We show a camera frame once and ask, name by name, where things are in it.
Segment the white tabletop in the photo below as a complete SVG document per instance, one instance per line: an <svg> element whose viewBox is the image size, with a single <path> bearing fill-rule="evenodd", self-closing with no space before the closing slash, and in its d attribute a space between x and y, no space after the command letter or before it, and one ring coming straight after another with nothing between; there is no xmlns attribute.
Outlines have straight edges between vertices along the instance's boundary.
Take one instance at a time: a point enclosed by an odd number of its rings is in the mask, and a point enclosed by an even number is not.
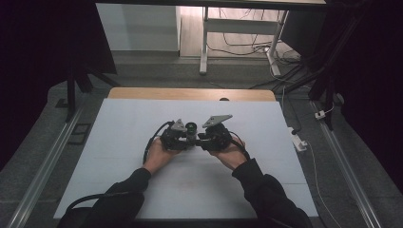
<svg viewBox="0 0 403 228"><path fill-rule="evenodd" d="M142 165L149 138L163 123L194 122L198 131L211 115L246 141L263 173L276 177L287 196L316 217L308 185L277 102L206 102L105 99L65 194L60 218L76 199L104 193ZM199 147L183 151L158 172L145 191L137 219L248 219L256 214L231 170ZM79 206L91 206L87 201Z"/></svg>

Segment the wall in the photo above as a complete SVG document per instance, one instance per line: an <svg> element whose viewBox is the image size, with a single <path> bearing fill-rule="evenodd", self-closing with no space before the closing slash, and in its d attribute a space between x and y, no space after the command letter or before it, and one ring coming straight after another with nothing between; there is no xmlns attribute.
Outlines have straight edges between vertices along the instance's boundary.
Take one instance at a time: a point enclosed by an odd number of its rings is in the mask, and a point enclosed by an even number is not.
<svg viewBox="0 0 403 228"><path fill-rule="evenodd" d="M178 51L180 7L97 4L111 50Z"/></svg>

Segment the metal bracket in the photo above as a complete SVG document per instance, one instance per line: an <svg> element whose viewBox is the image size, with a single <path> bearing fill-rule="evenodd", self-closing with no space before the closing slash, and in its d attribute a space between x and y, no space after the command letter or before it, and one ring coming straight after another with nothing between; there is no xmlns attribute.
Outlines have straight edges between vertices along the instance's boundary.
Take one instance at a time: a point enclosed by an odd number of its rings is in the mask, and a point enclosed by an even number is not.
<svg viewBox="0 0 403 228"><path fill-rule="evenodd" d="M184 127L182 120L178 119L172 126L171 126L172 130L177 130L177 131L182 131L182 132L186 132L186 127Z"/></svg>
<svg viewBox="0 0 403 228"><path fill-rule="evenodd" d="M232 115L222 115L222 116L211 116L205 124L202 125L202 128L206 128L209 126L214 126L219 123L222 123L228 119L232 118Z"/></svg>

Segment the person's right hand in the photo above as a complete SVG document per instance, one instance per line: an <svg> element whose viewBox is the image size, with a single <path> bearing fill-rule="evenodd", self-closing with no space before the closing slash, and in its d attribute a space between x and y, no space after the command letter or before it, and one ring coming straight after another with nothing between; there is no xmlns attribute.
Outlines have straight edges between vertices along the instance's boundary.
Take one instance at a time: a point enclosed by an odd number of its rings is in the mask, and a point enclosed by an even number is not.
<svg viewBox="0 0 403 228"><path fill-rule="evenodd" d="M234 141L245 146L245 142L241 142L238 138L232 138ZM217 157L226 167L231 170L236 169L240 164L246 162L246 158L242 151L234 144L230 143L221 151L208 151L212 156Z"/></svg>

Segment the wooden board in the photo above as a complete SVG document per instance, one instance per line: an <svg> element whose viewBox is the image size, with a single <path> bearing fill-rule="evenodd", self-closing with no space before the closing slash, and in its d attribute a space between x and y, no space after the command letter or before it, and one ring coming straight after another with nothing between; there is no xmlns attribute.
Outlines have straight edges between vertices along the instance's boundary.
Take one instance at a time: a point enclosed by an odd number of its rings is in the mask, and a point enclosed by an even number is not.
<svg viewBox="0 0 403 228"><path fill-rule="evenodd" d="M151 99L151 100L194 100L274 102L275 95L270 90L248 89L204 89L204 88L155 88L155 87L114 87L107 98Z"/></svg>

